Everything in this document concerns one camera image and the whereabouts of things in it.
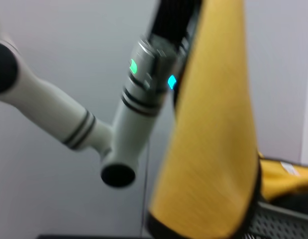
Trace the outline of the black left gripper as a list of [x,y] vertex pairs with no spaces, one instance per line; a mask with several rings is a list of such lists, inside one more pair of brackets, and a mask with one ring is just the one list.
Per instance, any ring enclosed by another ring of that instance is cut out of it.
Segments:
[[199,11],[201,0],[160,0],[150,28],[149,40],[159,36],[171,43],[180,43],[194,12]]

